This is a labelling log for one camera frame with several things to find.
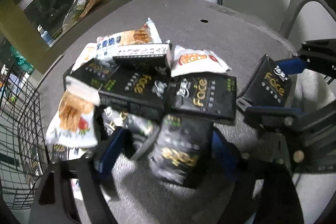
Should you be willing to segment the bag of groceries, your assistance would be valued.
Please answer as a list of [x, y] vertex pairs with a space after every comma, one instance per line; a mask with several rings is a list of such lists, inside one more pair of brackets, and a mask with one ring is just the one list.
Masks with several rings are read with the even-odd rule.
[[63, 20], [63, 32], [67, 32], [70, 28], [82, 20], [100, 1], [102, 0], [74, 0]]

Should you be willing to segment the blue small bottle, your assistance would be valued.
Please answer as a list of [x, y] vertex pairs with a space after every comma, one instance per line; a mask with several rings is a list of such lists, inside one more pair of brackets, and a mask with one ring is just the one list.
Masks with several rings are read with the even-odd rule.
[[41, 38], [50, 46], [54, 40], [49, 32], [46, 31], [41, 25], [38, 25], [37, 30], [40, 33]]

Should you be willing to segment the wholewheat cracker snack packet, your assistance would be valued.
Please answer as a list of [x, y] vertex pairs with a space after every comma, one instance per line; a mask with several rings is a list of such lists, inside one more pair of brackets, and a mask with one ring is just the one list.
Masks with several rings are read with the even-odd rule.
[[139, 44], [162, 44], [162, 39], [151, 18], [148, 18], [140, 29], [97, 37], [94, 58], [110, 60], [115, 48]]

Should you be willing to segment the white orange snack packet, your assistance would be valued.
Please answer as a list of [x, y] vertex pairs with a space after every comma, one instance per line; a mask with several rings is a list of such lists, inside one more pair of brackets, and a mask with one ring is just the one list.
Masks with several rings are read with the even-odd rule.
[[185, 49], [181, 46], [174, 48], [171, 77], [203, 72], [225, 74], [230, 70], [226, 62], [213, 51]]

